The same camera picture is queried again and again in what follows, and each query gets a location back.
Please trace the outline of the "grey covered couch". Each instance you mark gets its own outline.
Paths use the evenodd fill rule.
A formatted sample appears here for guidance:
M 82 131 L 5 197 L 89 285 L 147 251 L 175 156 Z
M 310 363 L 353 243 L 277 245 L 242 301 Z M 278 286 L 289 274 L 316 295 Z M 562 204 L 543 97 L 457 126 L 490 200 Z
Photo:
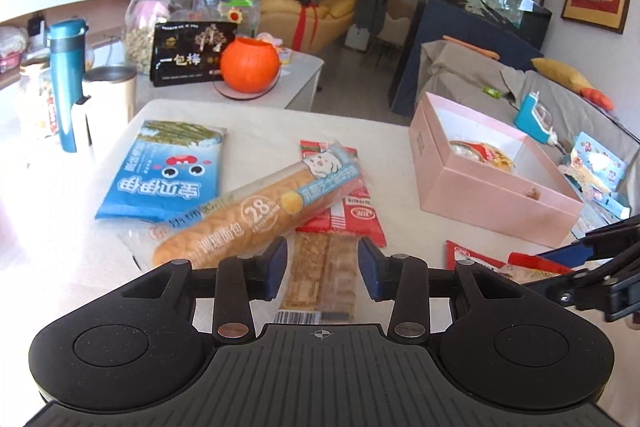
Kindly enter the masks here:
M 625 178 L 618 189 L 629 198 L 639 194 L 639 142 L 617 122 L 579 95 L 528 70 L 522 72 L 445 40 L 420 47 L 418 92 L 430 92 L 513 124 L 524 96 L 537 92 L 552 117 L 563 150 L 586 132 L 625 161 Z

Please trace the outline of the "black plum gift box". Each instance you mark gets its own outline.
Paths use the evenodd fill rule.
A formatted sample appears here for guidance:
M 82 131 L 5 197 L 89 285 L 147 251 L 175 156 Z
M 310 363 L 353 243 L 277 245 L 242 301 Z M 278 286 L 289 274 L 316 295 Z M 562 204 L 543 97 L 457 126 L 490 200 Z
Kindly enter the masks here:
M 154 87 L 182 86 L 221 78 L 220 59 L 235 39 L 231 22 L 174 20 L 154 28 L 149 77 Z

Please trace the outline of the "glass jar with nuts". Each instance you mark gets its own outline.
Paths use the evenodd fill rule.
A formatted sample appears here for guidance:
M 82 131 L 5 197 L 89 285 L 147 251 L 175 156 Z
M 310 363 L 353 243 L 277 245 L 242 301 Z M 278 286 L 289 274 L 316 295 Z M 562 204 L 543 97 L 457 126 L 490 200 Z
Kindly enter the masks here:
M 155 27 L 167 22 L 205 20 L 205 0 L 131 0 L 125 14 L 124 50 L 129 66 L 148 75 L 151 68 Z

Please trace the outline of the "blue toy on couch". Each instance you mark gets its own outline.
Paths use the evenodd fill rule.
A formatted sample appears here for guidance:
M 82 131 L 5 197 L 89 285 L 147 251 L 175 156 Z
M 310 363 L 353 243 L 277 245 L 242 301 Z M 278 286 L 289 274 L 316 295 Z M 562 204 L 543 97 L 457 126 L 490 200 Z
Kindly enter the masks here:
M 532 91 L 523 98 L 518 115 L 514 119 L 515 127 L 526 133 L 529 138 L 541 144 L 555 146 L 558 136 L 553 130 L 551 114 L 539 102 L 539 93 Z

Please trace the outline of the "red barcode snack bar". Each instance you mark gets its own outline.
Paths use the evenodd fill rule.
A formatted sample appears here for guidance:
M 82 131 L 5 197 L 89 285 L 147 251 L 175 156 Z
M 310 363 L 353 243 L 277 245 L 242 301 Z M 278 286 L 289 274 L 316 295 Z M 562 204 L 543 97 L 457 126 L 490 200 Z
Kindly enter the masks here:
M 497 272 L 509 280 L 519 284 L 527 284 L 552 279 L 573 272 L 561 263 L 522 253 L 511 253 L 508 260 L 491 258 L 457 243 L 447 241 L 445 244 L 446 267 L 454 269 L 457 263 L 473 261 L 492 272 Z

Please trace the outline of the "orange pumpkin bucket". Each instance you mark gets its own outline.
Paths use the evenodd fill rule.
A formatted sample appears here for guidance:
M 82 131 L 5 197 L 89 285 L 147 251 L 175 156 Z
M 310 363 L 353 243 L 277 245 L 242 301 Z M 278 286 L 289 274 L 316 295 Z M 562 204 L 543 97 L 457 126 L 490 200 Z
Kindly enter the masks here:
M 265 91 L 277 79 L 280 58 L 272 44 L 238 37 L 222 52 L 220 72 L 235 91 L 255 94 Z

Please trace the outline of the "cracker biscuit packet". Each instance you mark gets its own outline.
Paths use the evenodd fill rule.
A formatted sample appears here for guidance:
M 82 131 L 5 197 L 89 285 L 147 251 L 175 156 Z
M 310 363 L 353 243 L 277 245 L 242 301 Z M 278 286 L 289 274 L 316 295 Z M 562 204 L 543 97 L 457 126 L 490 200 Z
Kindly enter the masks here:
M 296 232 L 278 324 L 348 324 L 355 320 L 358 237 Z

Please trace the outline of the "long bread loaf packet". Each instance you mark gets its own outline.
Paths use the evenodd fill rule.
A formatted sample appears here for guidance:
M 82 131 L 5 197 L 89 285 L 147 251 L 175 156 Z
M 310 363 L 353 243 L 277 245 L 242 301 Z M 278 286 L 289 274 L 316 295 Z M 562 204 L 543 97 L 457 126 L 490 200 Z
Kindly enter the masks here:
M 122 236 L 142 271 L 186 260 L 215 268 L 258 253 L 363 187 L 357 153 L 337 142 L 295 164 L 163 222 L 134 225 Z

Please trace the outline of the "small round bread packet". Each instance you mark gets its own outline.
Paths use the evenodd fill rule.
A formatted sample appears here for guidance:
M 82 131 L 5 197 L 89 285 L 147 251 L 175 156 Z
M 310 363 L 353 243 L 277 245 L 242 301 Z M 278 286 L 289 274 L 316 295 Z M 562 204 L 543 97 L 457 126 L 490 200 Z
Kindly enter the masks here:
M 487 165 L 491 165 L 508 173 L 513 172 L 513 161 L 497 147 L 493 147 L 487 143 L 471 143 L 470 147 L 480 154 L 480 157 Z

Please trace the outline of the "red wafer snack packet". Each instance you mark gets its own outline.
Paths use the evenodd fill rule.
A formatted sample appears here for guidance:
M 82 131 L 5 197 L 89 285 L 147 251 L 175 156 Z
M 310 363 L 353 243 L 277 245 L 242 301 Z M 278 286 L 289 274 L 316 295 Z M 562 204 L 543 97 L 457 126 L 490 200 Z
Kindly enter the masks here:
M 305 206 L 324 202 L 336 190 L 344 188 L 347 181 L 355 180 L 358 152 L 354 148 L 305 140 L 300 141 L 299 146 L 303 163 L 314 176 L 314 181 L 300 191 Z M 336 200 L 330 207 L 299 225 L 296 231 L 368 236 L 376 246 L 386 246 L 378 213 L 362 180 L 343 199 Z

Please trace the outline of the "teal thermos bottle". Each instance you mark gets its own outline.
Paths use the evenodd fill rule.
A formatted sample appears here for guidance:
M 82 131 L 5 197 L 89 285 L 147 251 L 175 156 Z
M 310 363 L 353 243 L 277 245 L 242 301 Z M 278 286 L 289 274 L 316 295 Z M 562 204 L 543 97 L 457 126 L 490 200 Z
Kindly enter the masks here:
M 88 29 L 83 18 L 71 18 L 53 24 L 47 31 L 58 136 L 66 153 L 77 152 L 72 108 L 82 97 Z

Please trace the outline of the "blue seaweed snack bag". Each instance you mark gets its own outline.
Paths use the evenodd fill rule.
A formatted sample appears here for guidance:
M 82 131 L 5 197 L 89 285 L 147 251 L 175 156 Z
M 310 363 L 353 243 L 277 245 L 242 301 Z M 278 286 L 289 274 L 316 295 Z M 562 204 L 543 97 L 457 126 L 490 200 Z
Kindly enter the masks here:
M 145 121 L 96 217 L 160 222 L 216 198 L 226 133 L 192 122 Z

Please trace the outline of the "blue cartoon puzzle board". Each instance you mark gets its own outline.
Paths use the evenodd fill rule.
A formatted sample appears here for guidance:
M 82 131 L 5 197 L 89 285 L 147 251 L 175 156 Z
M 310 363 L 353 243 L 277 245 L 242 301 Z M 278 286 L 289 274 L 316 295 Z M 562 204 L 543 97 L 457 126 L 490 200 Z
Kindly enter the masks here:
M 626 162 L 586 132 L 576 136 L 559 170 L 585 203 L 578 218 L 580 234 L 631 216 L 628 197 L 620 191 Z

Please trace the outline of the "red roast duck snack packet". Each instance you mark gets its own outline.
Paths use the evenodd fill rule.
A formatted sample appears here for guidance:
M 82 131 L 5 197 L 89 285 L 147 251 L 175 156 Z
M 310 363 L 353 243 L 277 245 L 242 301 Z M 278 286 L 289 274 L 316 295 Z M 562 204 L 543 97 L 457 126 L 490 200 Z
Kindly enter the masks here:
M 462 141 L 450 141 L 451 150 L 460 157 L 472 159 L 478 162 L 484 162 L 483 155 L 470 143 Z

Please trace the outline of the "white coffee table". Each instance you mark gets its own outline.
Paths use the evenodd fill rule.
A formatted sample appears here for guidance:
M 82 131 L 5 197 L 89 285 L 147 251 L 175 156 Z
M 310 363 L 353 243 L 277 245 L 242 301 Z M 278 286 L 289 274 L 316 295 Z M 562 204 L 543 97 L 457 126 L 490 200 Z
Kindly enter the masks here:
M 148 76 L 139 75 L 136 88 L 136 111 L 154 100 L 188 102 L 240 103 L 310 112 L 314 104 L 324 62 L 321 58 L 293 52 L 288 64 L 270 90 L 261 96 L 234 93 L 223 81 L 154 88 Z

